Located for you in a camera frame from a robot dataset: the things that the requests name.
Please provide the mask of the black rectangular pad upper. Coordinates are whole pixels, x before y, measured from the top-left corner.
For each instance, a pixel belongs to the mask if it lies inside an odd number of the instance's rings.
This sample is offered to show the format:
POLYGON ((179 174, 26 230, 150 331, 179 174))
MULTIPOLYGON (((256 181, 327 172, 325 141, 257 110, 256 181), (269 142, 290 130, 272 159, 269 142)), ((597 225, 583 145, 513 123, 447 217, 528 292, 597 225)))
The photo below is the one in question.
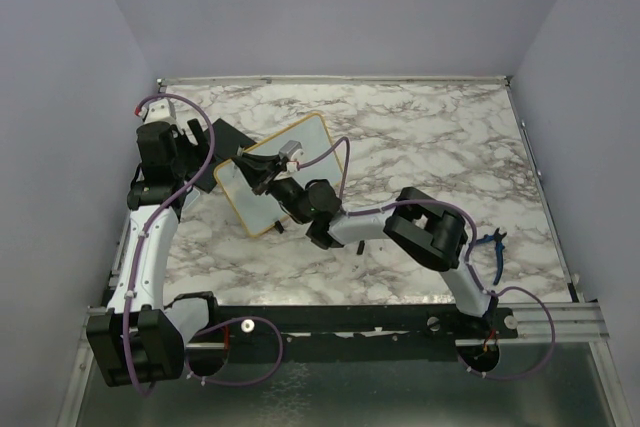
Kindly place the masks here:
POLYGON ((214 121, 212 126, 215 137, 214 158, 217 162, 225 161, 235 156, 240 150, 256 144, 253 139, 222 118, 214 121))

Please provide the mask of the black mounting rail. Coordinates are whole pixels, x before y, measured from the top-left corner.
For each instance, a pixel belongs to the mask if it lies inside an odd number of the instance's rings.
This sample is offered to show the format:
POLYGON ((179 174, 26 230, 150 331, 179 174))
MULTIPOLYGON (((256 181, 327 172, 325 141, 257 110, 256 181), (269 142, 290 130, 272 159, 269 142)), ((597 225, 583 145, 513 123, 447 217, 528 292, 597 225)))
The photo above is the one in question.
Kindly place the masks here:
POLYGON ((455 361, 456 347, 480 346, 490 333, 518 337, 498 307, 490 320, 458 312, 452 304, 360 306, 216 306, 211 325, 252 317, 254 331, 238 324, 223 333, 201 334, 187 348, 197 360, 226 356, 234 363, 337 363, 391 360, 455 361))

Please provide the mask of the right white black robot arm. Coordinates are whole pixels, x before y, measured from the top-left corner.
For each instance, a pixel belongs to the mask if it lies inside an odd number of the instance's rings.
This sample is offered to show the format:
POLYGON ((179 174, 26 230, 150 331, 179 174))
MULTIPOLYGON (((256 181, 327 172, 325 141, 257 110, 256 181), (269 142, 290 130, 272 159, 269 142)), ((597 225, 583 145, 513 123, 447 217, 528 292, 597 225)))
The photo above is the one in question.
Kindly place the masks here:
POLYGON ((391 203, 347 211, 327 180, 300 185, 286 171, 282 154, 243 153, 232 161, 255 195, 273 197, 292 220, 308 225, 306 235, 319 248, 388 238, 420 266, 441 275, 467 336, 481 338, 494 328, 497 302, 470 264, 478 232, 464 210, 405 187, 391 203))

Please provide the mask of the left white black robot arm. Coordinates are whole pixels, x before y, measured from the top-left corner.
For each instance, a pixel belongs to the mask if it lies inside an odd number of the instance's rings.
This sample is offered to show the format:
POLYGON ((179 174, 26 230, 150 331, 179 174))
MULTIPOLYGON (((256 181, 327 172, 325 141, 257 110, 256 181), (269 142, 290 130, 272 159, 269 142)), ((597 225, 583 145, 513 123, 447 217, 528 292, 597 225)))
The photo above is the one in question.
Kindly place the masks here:
POLYGON ((86 335, 107 386, 142 387, 178 378, 188 342, 220 332, 210 292, 181 294, 163 303, 168 255, 183 210, 199 192, 213 151, 211 127, 192 119, 187 129, 167 120, 137 130, 141 179, 127 197, 129 224, 120 274, 104 313, 89 319, 86 335))

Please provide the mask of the blue handled pliers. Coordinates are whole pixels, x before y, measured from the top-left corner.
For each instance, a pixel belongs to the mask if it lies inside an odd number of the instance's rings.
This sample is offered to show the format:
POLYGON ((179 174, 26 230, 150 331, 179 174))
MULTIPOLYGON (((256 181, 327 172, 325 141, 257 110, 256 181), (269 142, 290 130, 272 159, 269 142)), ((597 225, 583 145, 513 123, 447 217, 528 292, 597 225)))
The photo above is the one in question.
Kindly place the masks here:
POLYGON ((504 272, 504 238, 507 236, 506 232, 502 232, 499 228, 496 228, 492 234, 485 234, 479 240, 476 241, 477 245, 491 243, 494 247, 496 258, 496 273, 492 282, 493 286, 497 286, 504 272))

